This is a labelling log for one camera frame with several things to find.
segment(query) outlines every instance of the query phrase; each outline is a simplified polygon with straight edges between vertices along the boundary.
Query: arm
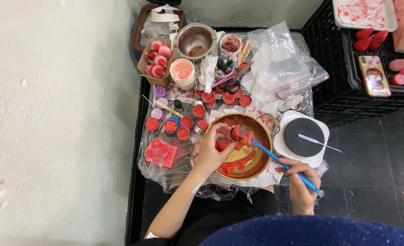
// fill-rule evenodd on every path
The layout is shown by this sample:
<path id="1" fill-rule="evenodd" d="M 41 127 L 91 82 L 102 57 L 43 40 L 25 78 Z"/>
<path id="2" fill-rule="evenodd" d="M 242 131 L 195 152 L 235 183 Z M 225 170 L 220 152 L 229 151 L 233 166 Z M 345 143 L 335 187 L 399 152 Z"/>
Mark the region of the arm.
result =
<path id="1" fill-rule="evenodd" d="M 149 232 L 157 237 L 172 238 L 179 231 L 193 201 L 193 189 L 201 182 L 205 182 L 219 168 L 236 145 L 236 143 L 231 143 L 222 152 L 218 152 L 215 148 L 216 140 L 225 137 L 224 134 L 217 133 L 217 131 L 230 128 L 226 124 L 219 123 L 212 126 L 210 131 L 205 134 L 200 143 L 199 155 L 197 161 L 194 162 L 194 168 L 156 215 L 144 238 Z"/>
<path id="2" fill-rule="evenodd" d="M 290 199 L 293 204 L 293 214 L 314 215 L 314 201 L 317 198 L 317 193 L 307 188 L 297 173 L 299 172 L 308 178 L 317 188 L 320 188 L 319 176 L 308 164 L 284 158 L 280 158 L 279 161 L 284 165 L 291 166 L 289 170 L 285 170 L 285 168 L 276 168 L 275 170 L 285 172 L 292 178 L 290 181 Z"/>

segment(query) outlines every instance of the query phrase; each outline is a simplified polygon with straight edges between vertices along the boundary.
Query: ziplock bag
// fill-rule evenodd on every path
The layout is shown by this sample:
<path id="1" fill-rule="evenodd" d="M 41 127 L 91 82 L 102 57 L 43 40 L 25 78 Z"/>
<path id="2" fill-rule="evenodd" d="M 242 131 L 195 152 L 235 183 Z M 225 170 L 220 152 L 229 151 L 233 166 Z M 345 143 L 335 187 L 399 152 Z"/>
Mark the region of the ziplock bag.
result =
<path id="1" fill-rule="evenodd" d="M 260 82 L 263 92 L 271 92 L 311 76 L 285 21 L 267 30 L 248 32 L 247 36 L 254 54 L 254 78 Z"/>
<path id="2" fill-rule="evenodd" d="M 300 49 L 297 49 L 297 51 L 302 61 L 304 61 L 307 65 L 311 76 L 301 81 L 276 89 L 276 94 L 281 99 L 287 98 L 296 92 L 301 92 L 330 78 L 329 74 L 314 59 Z"/>

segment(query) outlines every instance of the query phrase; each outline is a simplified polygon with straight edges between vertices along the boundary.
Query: purple tealight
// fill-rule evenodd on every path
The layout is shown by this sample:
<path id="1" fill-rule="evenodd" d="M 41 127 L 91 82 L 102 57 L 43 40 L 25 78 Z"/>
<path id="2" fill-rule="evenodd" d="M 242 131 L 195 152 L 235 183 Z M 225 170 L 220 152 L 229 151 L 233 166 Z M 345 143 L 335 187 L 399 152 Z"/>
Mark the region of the purple tealight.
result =
<path id="1" fill-rule="evenodd" d="M 150 116 L 155 119 L 161 120 L 163 116 L 163 111 L 162 109 L 153 109 L 152 112 L 150 113 Z"/>
<path id="2" fill-rule="evenodd" d="M 155 96 L 157 97 L 165 97 L 166 96 L 166 88 L 162 87 L 162 86 L 157 86 L 155 88 Z"/>
<path id="3" fill-rule="evenodd" d="M 167 101 L 167 99 L 165 98 L 158 98 L 158 101 L 160 101 L 162 104 L 168 106 L 169 105 L 169 101 Z M 158 109 L 164 109 L 163 107 L 161 107 L 159 104 L 156 105 L 158 107 Z"/>

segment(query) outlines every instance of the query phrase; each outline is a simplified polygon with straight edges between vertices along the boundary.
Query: gold pot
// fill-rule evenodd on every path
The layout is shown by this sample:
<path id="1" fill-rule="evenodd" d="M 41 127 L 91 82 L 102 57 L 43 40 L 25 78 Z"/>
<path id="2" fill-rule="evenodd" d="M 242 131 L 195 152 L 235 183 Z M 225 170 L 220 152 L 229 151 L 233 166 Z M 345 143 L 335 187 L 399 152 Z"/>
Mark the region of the gold pot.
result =
<path id="1" fill-rule="evenodd" d="M 272 138 L 279 132 L 279 122 L 278 120 L 271 114 L 264 114 L 268 115 L 276 124 L 276 128 L 274 132 L 272 133 L 272 136 L 269 134 L 265 126 L 257 119 L 254 117 L 248 115 L 248 114 L 243 114 L 243 113 L 229 113 L 220 116 L 216 120 L 214 120 L 209 126 L 206 132 L 209 131 L 212 125 L 215 125 L 217 123 L 220 123 L 224 121 L 225 119 L 230 119 L 233 121 L 232 126 L 236 126 L 240 124 L 240 126 L 247 130 L 247 131 L 252 131 L 254 133 L 255 138 L 268 150 L 272 151 Z M 227 173 L 222 173 L 216 170 L 216 173 L 218 173 L 220 176 L 225 177 L 230 180 L 234 181 L 245 181 L 249 179 L 253 179 L 256 176 L 260 175 L 264 170 L 266 170 L 267 166 L 269 165 L 270 157 L 265 154 L 262 150 L 259 148 L 256 148 L 254 146 L 251 146 L 250 148 L 243 146 L 241 150 L 233 150 L 232 153 L 227 157 L 225 162 L 231 162 L 235 160 L 242 159 L 246 157 L 250 152 L 252 152 L 255 149 L 255 156 L 252 160 L 248 161 L 246 164 L 244 170 L 239 170 L 238 168 L 235 168 L 231 174 Z"/>

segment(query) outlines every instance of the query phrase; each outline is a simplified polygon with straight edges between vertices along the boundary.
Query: phone case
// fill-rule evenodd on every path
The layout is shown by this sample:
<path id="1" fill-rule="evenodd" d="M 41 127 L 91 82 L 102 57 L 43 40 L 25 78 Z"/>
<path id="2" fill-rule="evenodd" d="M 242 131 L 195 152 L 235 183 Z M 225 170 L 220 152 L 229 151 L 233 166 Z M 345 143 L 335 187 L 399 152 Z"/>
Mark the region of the phone case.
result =
<path id="1" fill-rule="evenodd" d="M 358 62 L 369 96 L 390 97 L 390 87 L 382 68 L 381 59 L 378 56 L 359 56 Z"/>

